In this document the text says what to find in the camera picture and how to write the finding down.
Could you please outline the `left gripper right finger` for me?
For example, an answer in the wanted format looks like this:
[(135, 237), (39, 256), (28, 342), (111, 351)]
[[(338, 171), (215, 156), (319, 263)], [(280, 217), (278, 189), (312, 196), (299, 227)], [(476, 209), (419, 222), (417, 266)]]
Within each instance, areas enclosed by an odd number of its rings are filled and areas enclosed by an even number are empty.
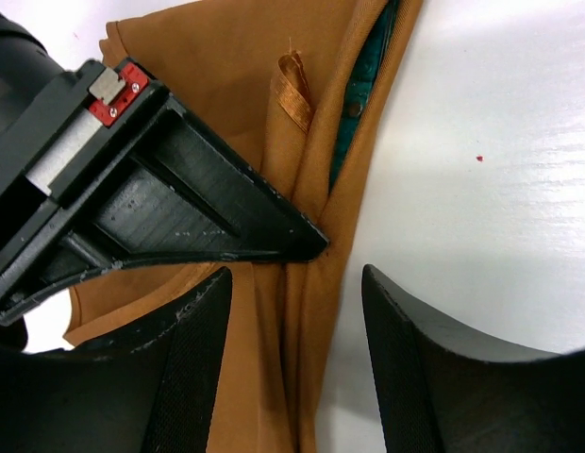
[(585, 348), (501, 340), (370, 264), (361, 297), (388, 451), (585, 452)]

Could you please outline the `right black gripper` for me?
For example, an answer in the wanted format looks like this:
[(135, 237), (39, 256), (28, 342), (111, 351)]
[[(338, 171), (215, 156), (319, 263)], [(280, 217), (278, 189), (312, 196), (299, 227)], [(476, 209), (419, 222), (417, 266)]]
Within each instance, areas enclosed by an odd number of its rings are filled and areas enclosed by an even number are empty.
[(166, 252), (82, 235), (107, 203), (113, 172), (170, 101), (133, 61), (75, 72), (53, 60), (0, 59), (0, 325), (68, 285)]

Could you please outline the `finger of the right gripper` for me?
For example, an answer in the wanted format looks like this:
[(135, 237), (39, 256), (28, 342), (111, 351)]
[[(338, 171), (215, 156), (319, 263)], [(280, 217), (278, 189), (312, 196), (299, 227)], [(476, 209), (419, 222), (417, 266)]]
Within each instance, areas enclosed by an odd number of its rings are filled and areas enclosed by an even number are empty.
[(307, 262), (326, 249), (326, 235), (174, 97), (125, 125), (130, 141), (42, 265), (45, 290), (157, 264)]

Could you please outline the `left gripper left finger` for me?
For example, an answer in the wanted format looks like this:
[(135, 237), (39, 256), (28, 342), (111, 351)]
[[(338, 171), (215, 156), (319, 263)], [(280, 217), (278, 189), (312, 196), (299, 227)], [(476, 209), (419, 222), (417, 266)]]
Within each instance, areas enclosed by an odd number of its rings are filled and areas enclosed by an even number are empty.
[(203, 452), (230, 313), (221, 268), (76, 348), (0, 345), (0, 452)]

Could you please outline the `brown satin napkin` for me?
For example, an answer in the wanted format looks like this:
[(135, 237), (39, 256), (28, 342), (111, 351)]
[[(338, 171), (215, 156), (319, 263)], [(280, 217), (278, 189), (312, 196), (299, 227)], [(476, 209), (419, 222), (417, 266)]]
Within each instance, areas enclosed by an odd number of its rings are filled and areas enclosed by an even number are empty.
[(337, 181), (346, 83), (388, 1), (197, 1), (109, 23), (104, 60), (137, 60), (329, 239), (309, 263), (230, 265), (210, 452), (313, 452), (315, 415), (376, 133), (421, 5), (399, 1)]

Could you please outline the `green handled knife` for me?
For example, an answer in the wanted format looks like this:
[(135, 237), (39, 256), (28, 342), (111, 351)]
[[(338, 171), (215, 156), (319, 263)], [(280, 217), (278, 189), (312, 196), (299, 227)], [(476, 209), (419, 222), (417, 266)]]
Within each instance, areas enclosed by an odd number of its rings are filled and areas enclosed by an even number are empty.
[(368, 33), (346, 83), (341, 119), (330, 164), (330, 190), (343, 168), (349, 147), (376, 84), (376, 77), (392, 38), (399, 5), (399, 1), (386, 3)]

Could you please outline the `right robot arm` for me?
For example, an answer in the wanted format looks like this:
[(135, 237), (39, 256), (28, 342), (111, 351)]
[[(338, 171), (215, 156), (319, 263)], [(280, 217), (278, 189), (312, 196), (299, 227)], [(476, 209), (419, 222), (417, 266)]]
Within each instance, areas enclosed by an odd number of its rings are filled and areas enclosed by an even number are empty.
[(0, 325), (122, 269), (303, 262), (327, 238), (133, 59), (64, 70), (0, 12)]

